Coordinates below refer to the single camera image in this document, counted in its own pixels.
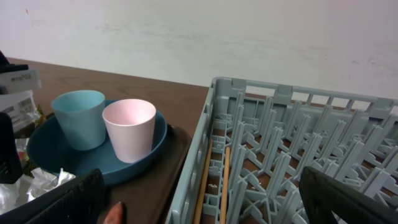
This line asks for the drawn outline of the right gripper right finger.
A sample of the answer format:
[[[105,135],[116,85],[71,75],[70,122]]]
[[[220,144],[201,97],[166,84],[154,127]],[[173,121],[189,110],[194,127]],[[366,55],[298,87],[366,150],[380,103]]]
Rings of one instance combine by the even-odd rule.
[[[397,223],[397,212],[310,166],[303,168],[299,192],[310,224]]]

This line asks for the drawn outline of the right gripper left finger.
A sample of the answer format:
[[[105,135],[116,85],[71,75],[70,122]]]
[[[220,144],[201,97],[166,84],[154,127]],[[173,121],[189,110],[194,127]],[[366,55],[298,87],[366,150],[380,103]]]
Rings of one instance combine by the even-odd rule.
[[[104,207],[105,184],[94,169],[1,215],[1,224],[96,223]]]

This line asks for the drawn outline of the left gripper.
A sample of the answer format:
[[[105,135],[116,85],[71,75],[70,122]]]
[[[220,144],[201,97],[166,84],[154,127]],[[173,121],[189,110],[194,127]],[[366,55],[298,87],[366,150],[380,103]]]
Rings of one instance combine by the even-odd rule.
[[[23,174],[11,118],[1,113],[1,183],[14,184]]]

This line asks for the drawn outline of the white napkin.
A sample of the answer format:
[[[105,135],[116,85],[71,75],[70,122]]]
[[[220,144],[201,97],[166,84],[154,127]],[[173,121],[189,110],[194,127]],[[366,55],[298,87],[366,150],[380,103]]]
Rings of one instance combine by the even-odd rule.
[[[32,164],[28,164],[28,140],[29,138],[15,140],[20,162],[27,168],[27,174],[22,174],[13,184],[1,184],[1,215],[75,178],[63,169],[60,169],[59,175],[53,175],[39,167],[34,169]]]

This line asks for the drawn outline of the foil snack wrapper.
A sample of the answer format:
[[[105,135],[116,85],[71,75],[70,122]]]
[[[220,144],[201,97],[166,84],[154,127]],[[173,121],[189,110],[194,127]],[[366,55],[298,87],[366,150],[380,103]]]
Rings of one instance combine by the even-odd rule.
[[[28,112],[27,117],[30,118],[31,123],[16,133],[15,144],[23,173],[29,177],[33,177],[31,171],[37,168],[37,166],[29,159],[27,154],[27,143],[33,132],[46,122],[47,117],[43,113],[40,105],[38,105],[33,112]]]

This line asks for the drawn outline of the light blue cup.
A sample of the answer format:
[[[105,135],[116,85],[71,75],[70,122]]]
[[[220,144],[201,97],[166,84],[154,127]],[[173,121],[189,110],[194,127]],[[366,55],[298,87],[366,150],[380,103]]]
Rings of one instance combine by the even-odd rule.
[[[56,119],[72,148],[87,151],[100,146],[106,139],[102,112],[105,96],[95,90],[64,93],[51,103]]]

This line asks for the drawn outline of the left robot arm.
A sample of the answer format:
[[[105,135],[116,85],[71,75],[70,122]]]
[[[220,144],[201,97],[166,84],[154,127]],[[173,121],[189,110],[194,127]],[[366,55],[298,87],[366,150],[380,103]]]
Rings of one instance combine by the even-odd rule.
[[[22,175],[15,133],[34,123],[33,90],[41,88],[37,70],[10,63],[1,54],[1,183],[13,184]]]

